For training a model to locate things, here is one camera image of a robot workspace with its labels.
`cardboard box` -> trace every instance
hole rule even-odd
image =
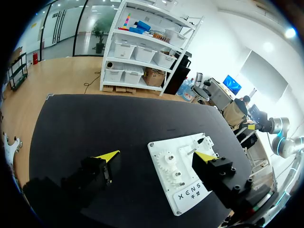
[[[156,86],[159,87],[162,85],[162,82],[165,79],[166,72],[162,70],[146,68],[143,79],[146,82],[147,86]]]
[[[129,92],[129,93],[132,93],[132,94],[136,94],[136,89],[135,88],[127,87],[126,91]]]
[[[13,51],[13,53],[10,56],[10,61],[9,64],[11,65],[19,56],[20,53],[22,52],[22,47],[17,48],[16,50]]]
[[[103,87],[104,92],[113,92],[113,86],[112,85],[104,85]]]
[[[115,88],[116,88],[116,92],[125,92],[126,91],[125,87],[122,87],[122,86],[116,86]]]

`white board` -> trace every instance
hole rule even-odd
[[[148,143],[155,170],[175,216],[179,216],[201,202],[207,191],[192,168],[196,151],[215,156],[213,142],[204,133]]]

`potted plant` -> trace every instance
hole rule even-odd
[[[92,33],[95,37],[99,38],[99,42],[96,43],[96,47],[93,49],[96,50],[96,54],[101,54],[105,44],[103,43],[103,36],[105,33],[110,32],[110,28],[114,19],[115,13],[109,12],[103,15],[103,18],[97,20],[94,24]]]
[[[93,30],[95,36],[97,38],[99,38],[99,43],[96,44],[96,47],[95,47],[95,50],[96,50],[96,54],[101,54],[102,51],[103,51],[103,48],[104,48],[104,45],[103,44],[103,36],[104,36],[104,32],[102,31],[99,31],[99,30]]]

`black shelf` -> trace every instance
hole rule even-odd
[[[16,82],[15,82],[15,86],[12,88],[13,91],[16,91],[20,85],[24,82],[24,80],[28,77],[28,74],[25,73],[23,74]]]
[[[27,53],[23,53],[21,54],[11,65],[10,65],[10,69],[8,69],[9,71],[9,75],[10,75],[10,72],[11,72],[11,76],[8,75],[8,79],[9,79],[9,82],[10,82],[10,87],[12,89],[12,91],[16,91],[20,85],[24,82],[24,80],[28,77],[28,66],[27,66]],[[22,57],[25,56],[25,63],[22,63]],[[18,63],[19,61],[21,61],[21,65],[15,70],[13,71],[13,66]],[[15,76],[20,72],[22,71],[22,76],[17,80],[15,81]]]
[[[10,67],[12,67],[13,65],[15,65],[24,55],[26,55],[26,53],[23,53],[18,58],[16,58],[15,61],[12,62],[12,64],[10,65]]]
[[[27,64],[26,63],[24,63],[24,64],[22,64],[21,66],[19,66],[18,67],[18,69],[17,70],[15,70],[15,72],[12,74],[12,76],[11,77],[9,77],[9,79],[11,80],[11,79],[13,79],[25,66],[26,66]]]

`desk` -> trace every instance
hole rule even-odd
[[[218,83],[214,78],[210,79],[210,83],[211,85],[207,88],[211,93],[210,99],[219,110],[223,111],[236,96],[223,83]]]
[[[148,142],[201,132],[211,137],[215,153],[233,161],[244,177],[250,175],[242,147],[212,106],[113,95],[55,95],[45,101],[35,126],[29,177],[48,176],[60,185],[85,157],[120,150],[121,171],[82,214],[120,228],[218,227],[230,210],[213,192],[185,214],[173,215],[147,148]]]

